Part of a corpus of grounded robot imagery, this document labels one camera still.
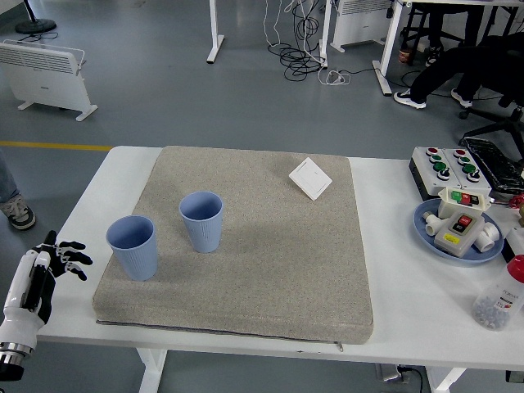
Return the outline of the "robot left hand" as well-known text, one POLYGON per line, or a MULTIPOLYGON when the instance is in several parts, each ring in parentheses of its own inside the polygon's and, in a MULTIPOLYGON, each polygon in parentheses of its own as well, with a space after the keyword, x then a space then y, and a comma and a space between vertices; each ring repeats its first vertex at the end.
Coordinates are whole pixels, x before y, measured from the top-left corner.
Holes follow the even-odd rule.
POLYGON ((56 279, 65 273, 87 279, 82 267, 93 261, 85 248, 80 242, 58 241, 51 231, 43 243, 23 254, 3 308, 2 352, 27 355, 36 348, 37 333, 51 316, 56 279))

